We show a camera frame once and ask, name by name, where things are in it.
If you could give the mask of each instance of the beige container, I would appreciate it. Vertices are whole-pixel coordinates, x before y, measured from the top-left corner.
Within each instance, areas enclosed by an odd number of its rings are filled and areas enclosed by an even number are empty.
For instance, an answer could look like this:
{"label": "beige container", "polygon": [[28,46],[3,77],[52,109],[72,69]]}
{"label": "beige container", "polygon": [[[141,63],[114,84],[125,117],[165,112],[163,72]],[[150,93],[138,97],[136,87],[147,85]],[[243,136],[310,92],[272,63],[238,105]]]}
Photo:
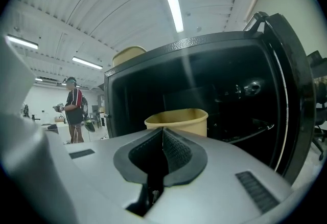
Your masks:
{"label": "beige container", "polygon": [[206,137],[206,119],[208,113],[198,108],[186,108],[165,111],[147,118],[147,128],[168,127],[180,129]]}
{"label": "beige container", "polygon": [[117,65],[122,64],[123,62],[125,62],[131,58],[135,58],[136,56],[141,55],[143,53],[146,53],[146,50],[140,46],[132,46],[132,47],[126,48],[126,49],[120,51],[118,54],[116,54],[112,58],[112,64],[113,64],[113,66],[117,66]]}

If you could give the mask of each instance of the man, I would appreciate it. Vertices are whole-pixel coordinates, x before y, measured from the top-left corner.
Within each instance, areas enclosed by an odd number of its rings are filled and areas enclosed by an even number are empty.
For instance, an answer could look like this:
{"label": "man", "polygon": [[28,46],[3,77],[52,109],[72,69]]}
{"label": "man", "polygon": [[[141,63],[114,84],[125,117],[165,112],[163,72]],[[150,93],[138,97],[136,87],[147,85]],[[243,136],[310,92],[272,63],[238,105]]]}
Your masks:
{"label": "man", "polygon": [[66,88],[70,92],[68,93],[66,105],[60,109],[60,112],[66,112],[71,143],[84,142],[81,131],[81,122],[83,121],[82,92],[76,88],[76,79],[73,77],[67,78]]}

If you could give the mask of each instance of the silver trim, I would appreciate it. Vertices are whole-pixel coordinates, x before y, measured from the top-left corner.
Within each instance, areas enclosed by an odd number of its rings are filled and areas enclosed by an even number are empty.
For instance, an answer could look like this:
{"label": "silver trim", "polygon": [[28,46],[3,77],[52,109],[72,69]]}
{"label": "silver trim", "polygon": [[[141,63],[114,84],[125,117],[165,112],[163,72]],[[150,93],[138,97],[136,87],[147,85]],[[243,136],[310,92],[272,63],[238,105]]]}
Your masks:
{"label": "silver trim", "polygon": [[283,142],[283,147],[282,147],[282,151],[281,151],[281,154],[279,156],[279,159],[278,159],[278,162],[277,162],[277,165],[275,167],[275,171],[277,170],[278,166],[279,166],[279,163],[281,162],[281,159],[282,159],[282,156],[283,156],[283,152],[284,152],[284,148],[285,148],[285,143],[286,143],[286,137],[287,137],[287,130],[288,130],[288,95],[287,95],[287,89],[286,89],[286,83],[285,83],[285,78],[284,78],[284,74],[283,74],[283,70],[282,70],[282,67],[281,67],[281,64],[278,60],[278,57],[276,55],[276,52],[274,52],[274,55],[275,55],[275,58],[277,60],[277,63],[278,63],[278,67],[279,67],[279,70],[281,71],[281,75],[282,75],[282,79],[283,79],[283,85],[284,85],[284,90],[285,90],[285,97],[286,97],[286,130],[285,130],[285,137],[284,137],[284,142]]}

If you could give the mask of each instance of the ceiling light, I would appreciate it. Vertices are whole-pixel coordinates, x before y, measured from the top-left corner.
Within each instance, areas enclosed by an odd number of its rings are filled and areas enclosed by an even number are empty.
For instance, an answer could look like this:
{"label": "ceiling light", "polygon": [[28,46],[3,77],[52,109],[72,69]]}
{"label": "ceiling light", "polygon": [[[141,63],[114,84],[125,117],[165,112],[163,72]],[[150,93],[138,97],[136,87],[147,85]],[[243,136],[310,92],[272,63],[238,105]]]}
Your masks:
{"label": "ceiling light", "polygon": [[183,19],[182,19],[182,14],[180,13],[178,0],[168,0],[168,3],[173,15],[177,33],[184,31]]}
{"label": "ceiling light", "polygon": [[77,57],[73,57],[72,58],[72,61],[76,61],[76,62],[79,62],[79,63],[85,64],[85,65],[91,66],[91,67],[96,68],[96,69],[100,69],[100,70],[102,69],[102,66],[93,64],[91,62],[85,61],[85,60],[80,59],[80,58],[77,58]]}
{"label": "ceiling light", "polygon": [[39,48],[38,44],[32,43],[32,42],[30,42],[28,40],[25,40],[25,39],[22,39],[22,38],[17,38],[17,37],[12,36],[12,35],[8,35],[7,38],[11,42],[18,43],[18,44],[21,44],[21,45],[24,45],[24,46],[28,46],[28,47],[36,49],[36,50]]}

